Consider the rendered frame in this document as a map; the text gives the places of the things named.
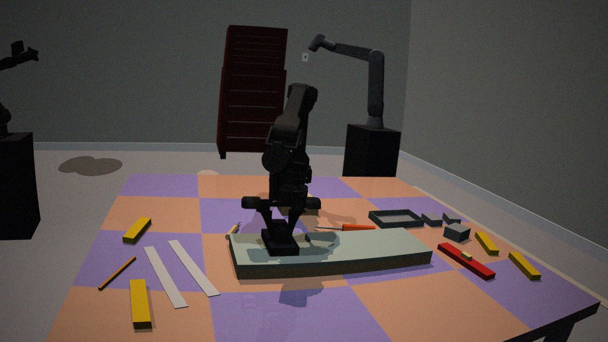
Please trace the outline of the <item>long red bar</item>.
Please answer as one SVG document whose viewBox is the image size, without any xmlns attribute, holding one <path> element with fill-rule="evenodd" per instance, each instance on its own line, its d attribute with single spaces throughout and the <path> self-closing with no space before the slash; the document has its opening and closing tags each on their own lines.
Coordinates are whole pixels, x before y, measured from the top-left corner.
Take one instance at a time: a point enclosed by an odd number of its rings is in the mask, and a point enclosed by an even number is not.
<svg viewBox="0 0 608 342">
<path fill-rule="evenodd" d="M 469 255 L 467 252 L 460 251 L 457 249 L 457 247 L 450 245 L 450 243 L 439 243 L 438 249 L 445 255 L 452 258 L 454 261 L 461 264 L 461 266 L 464 266 L 469 271 L 472 271 L 484 281 L 489 281 L 489 279 L 493 279 L 495 277 L 496 273 L 494 271 L 489 270 L 489 268 L 474 260 L 473 256 Z"/>
</svg>

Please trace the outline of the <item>red-handled awl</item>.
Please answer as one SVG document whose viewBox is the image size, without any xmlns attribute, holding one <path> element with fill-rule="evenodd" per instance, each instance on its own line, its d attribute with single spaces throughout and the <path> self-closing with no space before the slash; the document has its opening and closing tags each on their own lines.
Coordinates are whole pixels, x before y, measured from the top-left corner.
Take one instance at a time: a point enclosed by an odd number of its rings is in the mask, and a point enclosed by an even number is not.
<svg viewBox="0 0 608 342">
<path fill-rule="evenodd" d="M 363 225 L 348 225 L 342 224 L 342 228 L 332 228 L 332 227 L 315 227 L 315 228 L 325 228 L 325 229 L 335 229 L 335 230 L 343 230 L 343 231 L 358 231 L 358 230 L 373 230 L 375 227 L 373 226 L 363 226 Z"/>
</svg>

